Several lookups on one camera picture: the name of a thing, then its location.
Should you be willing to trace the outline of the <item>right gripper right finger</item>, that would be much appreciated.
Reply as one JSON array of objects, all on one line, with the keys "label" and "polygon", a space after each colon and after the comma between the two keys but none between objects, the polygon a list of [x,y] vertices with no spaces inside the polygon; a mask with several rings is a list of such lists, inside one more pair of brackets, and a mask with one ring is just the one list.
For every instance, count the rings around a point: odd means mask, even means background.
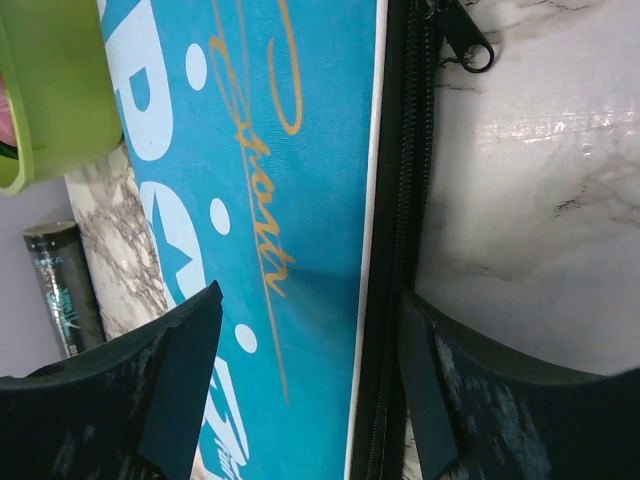
[{"label": "right gripper right finger", "polygon": [[399,361],[426,479],[635,479],[639,372],[600,376],[536,359],[410,291]]}]

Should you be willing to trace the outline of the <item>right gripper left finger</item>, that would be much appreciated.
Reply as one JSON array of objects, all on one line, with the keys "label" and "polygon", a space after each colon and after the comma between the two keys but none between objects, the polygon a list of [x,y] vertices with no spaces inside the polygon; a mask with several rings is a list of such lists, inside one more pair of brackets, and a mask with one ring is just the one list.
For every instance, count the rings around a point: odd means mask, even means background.
[{"label": "right gripper left finger", "polygon": [[105,344],[2,377],[2,478],[190,478],[222,298],[212,283]]}]

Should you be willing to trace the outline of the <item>black shuttlecock tube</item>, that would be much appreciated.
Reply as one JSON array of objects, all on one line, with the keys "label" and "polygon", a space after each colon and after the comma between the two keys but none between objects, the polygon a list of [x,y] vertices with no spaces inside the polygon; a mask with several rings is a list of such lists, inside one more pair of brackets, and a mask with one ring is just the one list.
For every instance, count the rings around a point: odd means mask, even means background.
[{"label": "black shuttlecock tube", "polygon": [[65,354],[106,342],[79,226],[58,221],[28,228],[23,240]]}]

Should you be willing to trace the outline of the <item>blue racket cover bag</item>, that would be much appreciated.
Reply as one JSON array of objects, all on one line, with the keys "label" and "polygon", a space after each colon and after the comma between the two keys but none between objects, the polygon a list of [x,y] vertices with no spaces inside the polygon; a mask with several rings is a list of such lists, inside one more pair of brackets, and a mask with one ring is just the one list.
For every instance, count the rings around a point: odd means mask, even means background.
[{"label": "blue racket cover bag", "polygon": [[462,1],[102,1],[168,304],[222,293],[208,479],[402,470],[413,283],[442,53],[494,51]]}]

